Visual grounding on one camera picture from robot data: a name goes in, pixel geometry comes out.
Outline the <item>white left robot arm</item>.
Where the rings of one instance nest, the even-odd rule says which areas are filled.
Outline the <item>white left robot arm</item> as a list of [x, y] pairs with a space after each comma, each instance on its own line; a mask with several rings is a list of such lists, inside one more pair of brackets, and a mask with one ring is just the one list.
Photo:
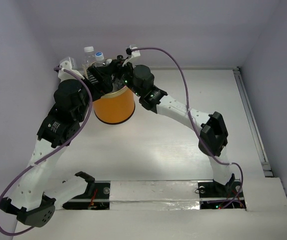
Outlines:
[[29, 230], [46, 225], [69, 200], [97, 193], [94, 177], [83, 171], [52, 191], [46, 186], [60, 157], [88, 122], [93, 102], [113, 90], [113, 71], [108, 66], [90, 66], [83, 76], [62, 65], [55, 70], [60, 83], [37, 132], [28, 165], [0, 195], [0, 211], [16, 216]]

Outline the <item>blue label plastic bottle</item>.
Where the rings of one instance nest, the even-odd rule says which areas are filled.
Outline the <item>blue label plastic bottle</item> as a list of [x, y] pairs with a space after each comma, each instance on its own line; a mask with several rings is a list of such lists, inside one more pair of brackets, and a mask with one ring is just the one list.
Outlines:
[[111, 60], [106, 59], [102, 52], [96, 52], [94, 56], [95, 56], [95, 62], [93, 65], [95, 67], [108, 66], [111, 63]]

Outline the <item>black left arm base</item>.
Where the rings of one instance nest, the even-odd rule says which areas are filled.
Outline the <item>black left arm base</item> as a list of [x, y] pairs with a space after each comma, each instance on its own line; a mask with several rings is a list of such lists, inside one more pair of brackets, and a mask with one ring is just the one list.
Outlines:
[[76, 177], [82, 178], [87, 185], [85, 190], [65, 202], [62, 207], [65, 210], [109, 210], [110, 209], [110, 181], [95, 181], [91, 175], [79, 171]]

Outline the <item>large clear ribbed bottle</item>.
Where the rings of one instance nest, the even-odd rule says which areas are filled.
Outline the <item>large clear ribbed bottle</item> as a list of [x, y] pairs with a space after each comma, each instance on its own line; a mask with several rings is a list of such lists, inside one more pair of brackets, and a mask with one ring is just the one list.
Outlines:
[[82, 66], [84, 73], [86, 74], [88, 67], [90, 67], [93, 63], [96, 62], [96, 58], [93, 46], [86, 46], [83, 48], [83, 50], [84, 50], [84, 61]]

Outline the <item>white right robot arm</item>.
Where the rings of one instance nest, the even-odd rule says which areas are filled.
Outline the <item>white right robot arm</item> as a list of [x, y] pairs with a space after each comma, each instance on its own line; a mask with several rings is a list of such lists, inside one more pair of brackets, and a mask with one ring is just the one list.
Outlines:
[[181, 103], [154, 84], [155, 76], [146, 65], [133, 66], [128, 59], [110, 59], [110, 74], [138, 96], [143, 108], [157, 115], [165, 116], [194, 131], [198, 148], [209, 158], [213, 172], [214, 192], [225, 196], [232, 190], [234, 174], [226, 154], [228, 130], [223, 116], [215, 111], [205, 113]]

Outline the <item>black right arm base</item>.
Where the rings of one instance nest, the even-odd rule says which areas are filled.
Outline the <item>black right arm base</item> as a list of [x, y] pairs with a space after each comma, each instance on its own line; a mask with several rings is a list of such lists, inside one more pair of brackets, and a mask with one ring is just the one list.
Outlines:
[[234, 174], [226, 185], [214, 180], [199, 181], [195, 194], [199, 196], [201, 210], [246, 209], [241, 182]]

